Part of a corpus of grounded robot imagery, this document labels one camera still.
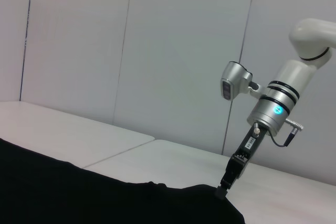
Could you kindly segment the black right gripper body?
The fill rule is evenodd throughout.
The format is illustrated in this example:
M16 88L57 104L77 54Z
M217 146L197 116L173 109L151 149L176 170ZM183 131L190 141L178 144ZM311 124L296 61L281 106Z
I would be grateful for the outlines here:
M266 128L254 123L236 152L230 157L220 187L230 189L234 182L243 174L249 161L254 156L266 135Z

